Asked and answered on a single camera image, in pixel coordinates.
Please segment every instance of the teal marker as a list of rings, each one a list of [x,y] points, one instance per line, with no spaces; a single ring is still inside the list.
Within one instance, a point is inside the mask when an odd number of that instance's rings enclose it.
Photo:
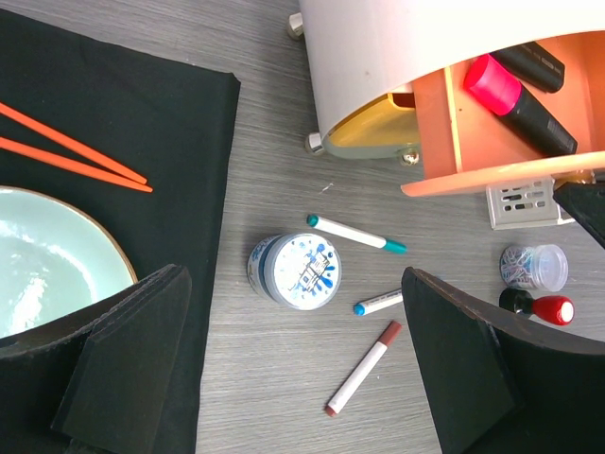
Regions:
[[[389,251],[390,253],[407,252],[406,245],[398,241],[383,238],[378,235],[369,234],[368,232],[363,232],[362,230],[342,225],[338,222],[334,222],[333,220],[320,218],[318,215],[307,216],[306,223],[314,229],[327,232],[328,234],[342,236],[343,238],[349,238],[353,241],[357,241],[358,243],[373,246],[374,248],[384,249],[385,251]]]

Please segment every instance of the ceramic plate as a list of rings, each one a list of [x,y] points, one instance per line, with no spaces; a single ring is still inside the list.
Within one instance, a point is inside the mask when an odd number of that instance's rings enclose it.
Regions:
[[[134,282],[129,260],[93,219],[42,194],[0,187],[0,338]]]

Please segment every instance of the gray wood surface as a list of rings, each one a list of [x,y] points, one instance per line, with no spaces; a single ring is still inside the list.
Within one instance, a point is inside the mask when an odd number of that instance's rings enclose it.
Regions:
[[[401,306],[356,318],[353,303],[397,288],[407,266],[495,302],[504,288],[497,259],[505,246],[559,244],[570,265],[565,293],[578,312],[565,330],[605,341],[605,253],[578,225],[493,232],[482,194],[404,196],[399,184],[421,179],[420,166],[304,153],[303,138],[317,122],[304,42],[285,34],[295,0],[0,0],[0,6],[102,41],[233,72],[242,82],[198,452],[440,452],[406,330],[337,418],[323,412],[389,321],[406,321]],[[409,254],[331,238],[345,273],[332,303],[307,313],[259,298],[247,282],[248,254],[266,236],[307,231],[309,212],[400,238]]]

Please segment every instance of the clear plastic container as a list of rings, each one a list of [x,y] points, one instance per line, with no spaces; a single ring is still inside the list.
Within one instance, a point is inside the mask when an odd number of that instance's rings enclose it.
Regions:
[[[559,291],[567,273],[567,257],[554,244],[509,246],[500,257],[500,274],[511,288]]]
[[[314,234],[265,238],[248,260],[248,280],[259,295],[299,310],[326,305],[341,277],[337,250]]]

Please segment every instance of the open drawer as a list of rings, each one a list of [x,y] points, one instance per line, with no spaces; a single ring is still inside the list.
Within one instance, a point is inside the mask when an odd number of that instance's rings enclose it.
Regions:
[[[413,81],[424,180],[409,196],[483,191],[487,184],[605,168],[605,31],[538,41],[565,64],[559,92],[525,86],[578,140],[573,156],[544,158],[462,88],[472,61]]]

